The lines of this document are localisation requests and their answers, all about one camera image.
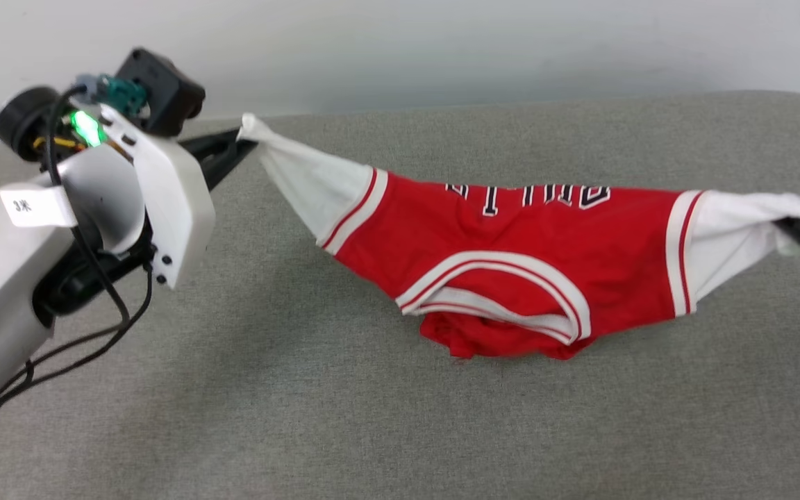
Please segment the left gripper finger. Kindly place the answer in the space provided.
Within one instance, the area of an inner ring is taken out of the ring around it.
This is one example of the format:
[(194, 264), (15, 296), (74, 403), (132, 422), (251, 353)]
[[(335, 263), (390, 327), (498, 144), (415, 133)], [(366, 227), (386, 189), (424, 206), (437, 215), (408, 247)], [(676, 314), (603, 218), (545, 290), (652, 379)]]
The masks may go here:
[(192, 156), (235, 156), (240, 151), (236, 145), (238, 129), (228, 129), (218, 133), (203, 134), (180, 140), (180, 145)]
[(196, 156), (209, 191), (213, 191), (238, 165), (257, 148), (256, 140), (236, 140), (240, 151), (233, 155)]

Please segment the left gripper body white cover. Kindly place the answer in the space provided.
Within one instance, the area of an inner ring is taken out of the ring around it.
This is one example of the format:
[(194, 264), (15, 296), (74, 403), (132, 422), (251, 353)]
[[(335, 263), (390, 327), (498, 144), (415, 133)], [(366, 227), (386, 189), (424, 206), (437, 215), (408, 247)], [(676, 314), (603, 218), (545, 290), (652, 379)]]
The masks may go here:
[(200, 162), (177, 142), (184, 121), (169, 101), (156, 128), (147, 92), (76, 98), (33, 87), (0, 111), (0, 140), (41, 164), (28, 183), (0, 189), (0, 310), (75, 313), (149, 263), (174, 287), (203, 256), (215, 212)]

